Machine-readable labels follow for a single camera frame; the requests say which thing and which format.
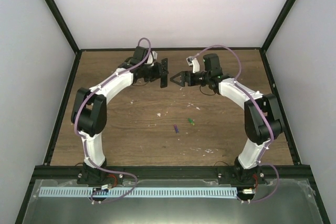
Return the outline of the black remote control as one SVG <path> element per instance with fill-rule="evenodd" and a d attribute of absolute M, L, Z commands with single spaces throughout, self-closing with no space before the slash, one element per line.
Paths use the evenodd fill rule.
<path fill-rule="evenodd" d="M 168 59 L 164 58 L 161 60 L 161 78 L 160 78 L 160 88 L 166 88 L 168 85 L 168 78 L 167 75 L 169 73 L 168 71 Z"/>

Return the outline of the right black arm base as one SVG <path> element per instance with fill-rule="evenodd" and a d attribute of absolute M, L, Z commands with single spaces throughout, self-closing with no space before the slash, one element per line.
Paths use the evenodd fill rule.
<path fill-rule="evenodd" d="M 257 168 L 237 170 L 234 166 L 217 166 L 217 176 L 224 184 L 253 184 L 255 181 L 264 184 L 265 179 L 260 177 Z"/>

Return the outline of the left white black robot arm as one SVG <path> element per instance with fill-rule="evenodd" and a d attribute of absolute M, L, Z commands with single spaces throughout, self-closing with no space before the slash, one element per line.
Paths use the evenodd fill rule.
<path fill-rule="evenodd" d="M 102 131 L 107 124 L 107 105 L 122 90 L 138 79 L 145 82 L 160 80 L 167 87 L 168 59 L 157 61 L 157 52 L 137 46 L 133 56 L 127 58 L 105 80 L 91 88 L 78 89 L 71 113 L 74 132 L 83 144 L 84 163 L 91 167 L 89 178 L 102 184 L 107 178 L 104 167 L 106 157 L 102 148 Z"/>

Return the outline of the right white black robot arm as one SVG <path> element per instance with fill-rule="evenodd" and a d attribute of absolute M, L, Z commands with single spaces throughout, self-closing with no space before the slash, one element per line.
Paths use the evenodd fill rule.
<path fill-rule="evenodd" d="M 170 77 L 170 81 L 179 86 L 207 86 L 214 93 L 230 99 L 244 110 L 245 133 L 247 142 L 237 157 L 233 177 L 244 184 L 252 177 L 251 169 L 261 164 L 261 158 L 268 146 L 284 131 L 284 121 L 275 95 L 262 94 L 259 91 L 240 84 L 238 77 L 242 71 L 240 59 L 235 77 L 224 74 L 217 54 L 203 56 L 205 70 L 200 70 L 196 57 L 186 59 L 190 71 L 181 71 Z"/>

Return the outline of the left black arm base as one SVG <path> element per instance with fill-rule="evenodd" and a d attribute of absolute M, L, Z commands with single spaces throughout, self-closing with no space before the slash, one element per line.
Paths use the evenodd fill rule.
<path fill-rule="evenodd" d="M 123 182 L 123 175 L 107 173 L 97 168 L 92 168 L 83 163 L 80 168 L 77 183 L 87 185 L 120 185 Z"/>

